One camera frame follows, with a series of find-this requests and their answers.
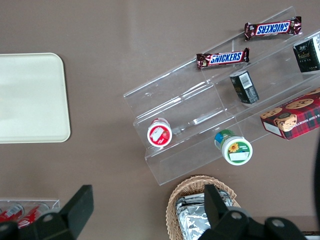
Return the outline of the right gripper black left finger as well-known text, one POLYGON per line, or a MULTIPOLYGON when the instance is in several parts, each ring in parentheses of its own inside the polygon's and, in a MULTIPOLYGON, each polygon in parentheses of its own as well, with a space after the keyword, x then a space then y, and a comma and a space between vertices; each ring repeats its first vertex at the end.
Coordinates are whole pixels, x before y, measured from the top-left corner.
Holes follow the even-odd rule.
POLYGON ((20 240, 76 240, 94 211, 93 186, 83 185, 59 210, 19 230, 20 240))

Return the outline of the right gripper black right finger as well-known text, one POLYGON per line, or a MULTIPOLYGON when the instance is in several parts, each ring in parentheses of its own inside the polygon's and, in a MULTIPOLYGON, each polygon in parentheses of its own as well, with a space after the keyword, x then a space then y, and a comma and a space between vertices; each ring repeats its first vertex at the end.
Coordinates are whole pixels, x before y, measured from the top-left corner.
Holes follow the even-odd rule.
POLYGON ((201 240, 264 240, 264 226, 239 209, 228 209, 214 185, 204 187, 204 209, 210 228, 201 240))

